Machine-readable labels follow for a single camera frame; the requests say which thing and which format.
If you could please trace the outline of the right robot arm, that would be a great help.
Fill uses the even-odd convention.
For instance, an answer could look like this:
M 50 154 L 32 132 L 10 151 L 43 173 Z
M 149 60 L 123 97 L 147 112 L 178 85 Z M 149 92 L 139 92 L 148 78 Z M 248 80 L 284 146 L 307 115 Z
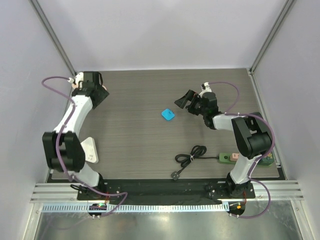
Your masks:
M 221 112 L 212 91 L 196 93 L 188 90 L 174 103 L 190 114 L 202 115 L 204 124 L 212 130 L 233 132 L 239 157 L 228 173 L 223 189 L 228 197 L 242 197 L 251 183 L 252 171 L 258 161 L 274 146 L 274 137 L 267 122 L 258 112 L 236 115 Z

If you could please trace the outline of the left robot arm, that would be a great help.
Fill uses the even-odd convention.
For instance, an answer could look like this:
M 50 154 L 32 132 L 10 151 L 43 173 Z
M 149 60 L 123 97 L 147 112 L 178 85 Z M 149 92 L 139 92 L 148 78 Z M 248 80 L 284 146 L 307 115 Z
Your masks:
M 89 166 L 90 152 L 81 144 L 79 133 L 88 113 L 109 96 L 102 74 L 98 71 L 83 71 L 75 77 L 65 77 L 64 80 L 72 86 L 70 95 L 46 84 L 46 81 L 52 79 L 53 76 L 43 79 L 42 86 L 66 98 L 70 105 L 54 130 L 42 136 L 47 166 L 64 173 L 70 182 L 80 183 L 83 191 L 87 191 L 95 200 L 100 200 L 107 195 L 104 178 Z

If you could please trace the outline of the aluminium frame rail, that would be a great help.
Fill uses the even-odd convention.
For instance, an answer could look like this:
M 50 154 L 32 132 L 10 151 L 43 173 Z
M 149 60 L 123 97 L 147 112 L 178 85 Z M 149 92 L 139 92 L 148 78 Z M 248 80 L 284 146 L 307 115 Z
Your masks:
M 269 190 L 272 201 L 300 201 L 304 199 L 296 180 L 271 180 L 262 182 Z M 68 183 L 37 183 L 33 189 L 31 203 L 73 203 L 77 192 Z

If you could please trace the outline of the blue plug adapter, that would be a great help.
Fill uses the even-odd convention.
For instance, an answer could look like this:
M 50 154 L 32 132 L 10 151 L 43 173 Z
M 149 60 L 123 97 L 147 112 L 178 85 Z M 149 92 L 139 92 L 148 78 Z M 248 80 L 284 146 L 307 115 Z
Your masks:
M 175 114 L 168 108 L 166 108 L 165 110 L 163 110 L 161 112 L 161 116 L 166 120 L 166 121 L 171 121 L 174 119 Z

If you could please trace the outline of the green patterned cube adapter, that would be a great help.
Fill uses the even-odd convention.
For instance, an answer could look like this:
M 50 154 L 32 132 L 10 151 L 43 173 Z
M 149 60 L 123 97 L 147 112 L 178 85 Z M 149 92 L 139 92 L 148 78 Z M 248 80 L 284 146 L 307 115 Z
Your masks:
M 270 166 L 275 161 L 273 153 L 270 152 L 266 157 L 262 158 L 258 164 L 261 166 Z

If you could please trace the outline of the green power strip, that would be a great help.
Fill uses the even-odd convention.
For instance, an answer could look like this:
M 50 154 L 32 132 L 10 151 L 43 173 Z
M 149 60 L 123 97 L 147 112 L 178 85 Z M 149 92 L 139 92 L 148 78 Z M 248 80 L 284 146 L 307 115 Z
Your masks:
M 218 162 L 221 164 L 229 164 L 229 165 L 235 165 L 236 162 L 230 161 L 230 156 L 232 153 L 220 153 L 218 156 Z

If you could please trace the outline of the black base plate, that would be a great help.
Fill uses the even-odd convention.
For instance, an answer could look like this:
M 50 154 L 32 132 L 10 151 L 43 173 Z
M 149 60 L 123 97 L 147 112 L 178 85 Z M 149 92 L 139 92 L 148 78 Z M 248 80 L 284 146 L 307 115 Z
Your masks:
M 111 179 L 105 183 L 104 192 L 99 195 L 84 186 L 71 184 L 76 190 L 79 201 L 108 201 L 117 204 L 123 199 L 120 193 L 127 192 L 125 204 L 129 205 L 179 205 L 186 202 L 220 199 L 254 199 L 256 197 L 252 183 L 247 183 L 235 193 L 223 179 Z

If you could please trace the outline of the white triangular power socket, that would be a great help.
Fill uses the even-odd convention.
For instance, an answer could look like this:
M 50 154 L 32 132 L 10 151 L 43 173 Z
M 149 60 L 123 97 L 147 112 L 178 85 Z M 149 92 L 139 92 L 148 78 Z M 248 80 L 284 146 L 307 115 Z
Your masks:
M 99 162 L 99 157 L 95 140 L 92 137 L 88 137 L 80 144 L 85 154 L 85 161 L 92 164 L 97 164 Z

